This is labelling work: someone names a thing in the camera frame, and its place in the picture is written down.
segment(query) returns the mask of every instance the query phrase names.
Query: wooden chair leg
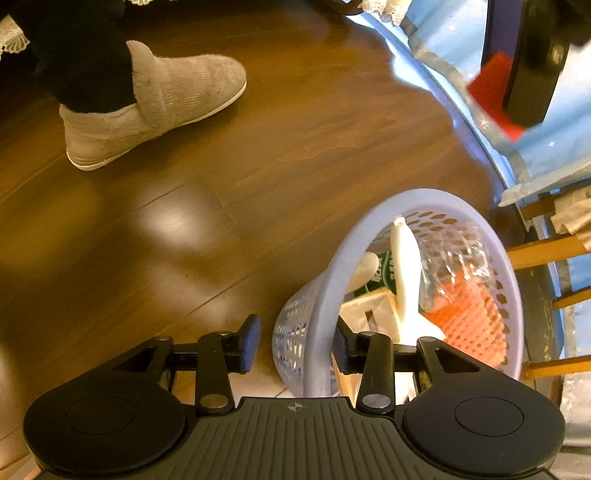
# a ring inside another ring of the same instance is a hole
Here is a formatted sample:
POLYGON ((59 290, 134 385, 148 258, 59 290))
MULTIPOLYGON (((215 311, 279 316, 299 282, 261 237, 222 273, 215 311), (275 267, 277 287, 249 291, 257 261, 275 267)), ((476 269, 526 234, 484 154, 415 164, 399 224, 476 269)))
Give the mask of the wooden chair leg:
POLYGON ((555 199, 556 197, 551 196, 525 205, 521 209, 521 214, 523 215, 524 220, 531 220, 532 218, 539 217, 540 215, 553 213, 555 199))
POLYGON ((591 355, 584 355, 551 362, 525 364, 521 370, 521 378, 536 380, 537 378, 559 377, 588 371, 591 371, 591 355))
POLYGON ((565 309, 577 303, 581 303, 586 300, 591 300, 591 287, 586 287, 581 290, 574 291, 568 295, 562 295, 552 303, 554 310, 565 309))
POLYGON ((514 270, 536 267, 586 254, 584 245, 573 235, 559 235, 507 250, 514 270))

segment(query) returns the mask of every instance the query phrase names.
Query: person's leg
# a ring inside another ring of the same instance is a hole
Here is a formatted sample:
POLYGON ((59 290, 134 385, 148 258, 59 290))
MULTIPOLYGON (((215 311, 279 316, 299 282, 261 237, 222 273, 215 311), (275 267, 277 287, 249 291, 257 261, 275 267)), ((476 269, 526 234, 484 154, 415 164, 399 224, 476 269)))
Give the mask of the person's leg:
POLYGON ((107 14, 113 9, 105 8, 116 1, 22 0, 14 9, 38 58, 41 85, 62 104, 66 152, 81 170, 207 118, 246 88, 236 60, 163 59, 140 42, 125 43, 107 14))
POLYGON ((40 85, 70 110, 135 103, 131 55, 112 22, 123 9, 122 0, 22 0, 11 11, 38 59, 40 85))

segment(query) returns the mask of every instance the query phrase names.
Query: orange mesh item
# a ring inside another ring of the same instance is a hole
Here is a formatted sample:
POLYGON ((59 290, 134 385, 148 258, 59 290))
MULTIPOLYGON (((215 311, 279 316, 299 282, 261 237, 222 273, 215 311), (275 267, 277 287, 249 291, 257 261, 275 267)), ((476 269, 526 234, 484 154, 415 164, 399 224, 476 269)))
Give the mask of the orange mesh item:
POLYGON ((507 341, 504 324, 494 299, 479 277, 443 286, 432 312, 425 317, 446 334, 446 343, 492 368, 506 362, 507 341))

